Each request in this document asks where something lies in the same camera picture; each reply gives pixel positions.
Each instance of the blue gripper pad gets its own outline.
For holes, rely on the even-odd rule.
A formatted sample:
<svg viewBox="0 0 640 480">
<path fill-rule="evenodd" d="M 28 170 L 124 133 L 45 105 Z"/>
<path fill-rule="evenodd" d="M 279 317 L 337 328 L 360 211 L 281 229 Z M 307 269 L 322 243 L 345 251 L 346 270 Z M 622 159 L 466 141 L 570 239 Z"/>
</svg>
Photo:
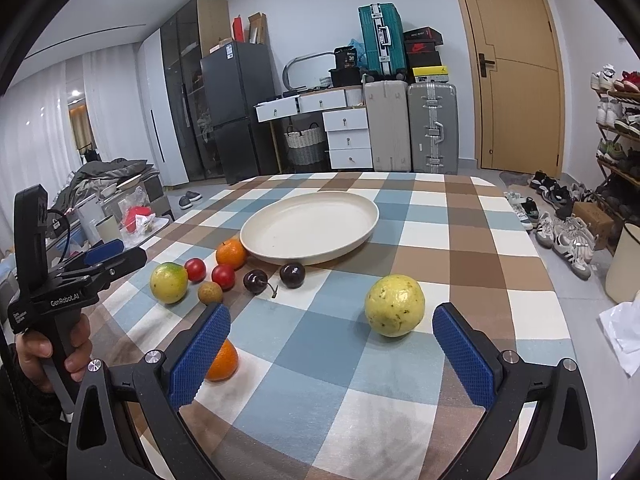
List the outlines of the blue gripper pad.
<svg viewBox="0 0 640 480">
<path fill-rule="evenodd" d="M 226 306 L 220 305 L 192 339 L 171 371 L 167 399 L 174 410 L 193 401 L 230 330 L 231 315 Z"/>
<path fill-rule="evenodd" d="M 494 374 L 476 346 L 466 336 L 453 316 L 442 306 L 436 307 L 432 319 L 433 335 L 444 355 L 476 406 L 491 408 L 495 400 Z"/>
</svg>

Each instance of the gray suitcase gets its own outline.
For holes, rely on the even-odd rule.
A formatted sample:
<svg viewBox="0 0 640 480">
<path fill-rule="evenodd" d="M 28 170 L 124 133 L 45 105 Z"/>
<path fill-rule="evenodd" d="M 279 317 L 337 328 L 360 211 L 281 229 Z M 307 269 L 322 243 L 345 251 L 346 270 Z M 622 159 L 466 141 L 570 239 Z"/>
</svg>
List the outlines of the gray suitcase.
<svg viewBox="0 0 640 480">
<path fill-rule="evenodd" d="M 404 81 L 364 85 L 375 171 L 411 171 L 409 111 Z"/>
<path fill-rule="evenodd" d="M 409 86 L 411 148 L 416 173 L 458 173 L 458 101 L 448 83 Z"/>
</svg>

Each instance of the white drawer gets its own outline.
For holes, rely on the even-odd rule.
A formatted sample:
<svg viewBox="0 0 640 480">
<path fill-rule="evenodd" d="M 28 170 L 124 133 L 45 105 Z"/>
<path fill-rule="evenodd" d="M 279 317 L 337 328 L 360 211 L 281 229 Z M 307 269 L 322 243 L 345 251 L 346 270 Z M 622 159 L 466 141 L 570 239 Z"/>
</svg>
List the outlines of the white drawer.
<svg viewBox="0 0 640 480">
<path fill-rule="evenodd" d="M 350 110 L 336 110 L 322 114 L 324 130 L 364 130 L 369 127 L 366 108 L 351 108 Z"/>
<path fill-rule="evenodd" d="M 350 150 L 351 148 L 370 148 L 369 130 L 341 130 L 327 132 L 330 150 Z"/>
<path fill-rule="evenodd" d="M 301 95 L 298 97 L 300 113 L 318 112 L 331 110 L 332 108 L 344 108 L 347 101 L 344 97 L 344 90 L 334 90 L 333 92 L 320 92 L 317 94 Z"/>
<path fill-rule="evenodd" d="M 347 168 L 373 168 L 371 150 L 369 148 L 354 148 L 353 150 L 329 150 L 332 170 Z"/>
<path fill-rule="evenodd" d="M 258 121 L 271 121 L 280 117 L 289 117 L 298 113 L 298 105 L 296 104 L 296 96 L 277 99 L 268 103 L 255 107 L 258 114 Z"/>
</svg>

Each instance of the red item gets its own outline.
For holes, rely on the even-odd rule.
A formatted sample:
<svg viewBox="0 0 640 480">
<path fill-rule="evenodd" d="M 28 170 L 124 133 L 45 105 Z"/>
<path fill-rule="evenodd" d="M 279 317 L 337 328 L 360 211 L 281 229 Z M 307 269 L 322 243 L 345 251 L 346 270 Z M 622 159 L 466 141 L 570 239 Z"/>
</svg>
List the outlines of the red item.
<svg viewBox="0 0 640 480">
<path fill-rule="evenodd" d="M 127 228 L 127 231 L 132 233 L 136 230 L 136 215 L 140 216 L 151 216 L 153 211 L 151 211 L 150 207 L 146 207 L 143 205 L 135 205 L 129 208 L 127 211 L 127 216 L 124 219 L 124 227 Z"/>
<path fill-rule="evenodd" d="M 189 281 L 193 283 L 201 282 L 207 275 L 207 266 L 199 258 L 192 258 L 184 264 L 184 268 L 187 269 L 187 276 Z"/>
<path fill-rule="evenodd" d="M 242 27 L 242 18 L 240 16 L 234 18 L 233 30 L 234 39 L 244 43 L 244 28 Z"/>
<path fill-rule="evenodd" d="M 227 264 L 219 264 L 211 271 L 211 281 L 216 282 L 222 290 L 229 290 L 236 284 L 236 272 Z"/>
</svg>

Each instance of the red tomato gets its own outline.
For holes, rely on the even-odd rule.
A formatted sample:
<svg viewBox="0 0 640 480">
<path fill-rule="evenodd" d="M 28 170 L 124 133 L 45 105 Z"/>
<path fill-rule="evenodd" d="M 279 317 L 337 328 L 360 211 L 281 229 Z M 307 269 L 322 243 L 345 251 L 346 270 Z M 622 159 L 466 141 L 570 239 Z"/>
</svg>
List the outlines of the red tomato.
<svg viewBox="0 0 640 480">
<path fill-rule="evenodd" d="M 189 281 L 193 283 L 201 282 L 207 275 L 207 266 L 199 258 L 192 258 L 184 264 L 184 268 L 187 269 Z"/>
<path fill-rule="evenodd" d="M 211 271 L 211 281 L 216 282 L 222 290 L 229 290 L 236 284 L 236 272 L 227 264 L 219 264 Z"/>
</svg>

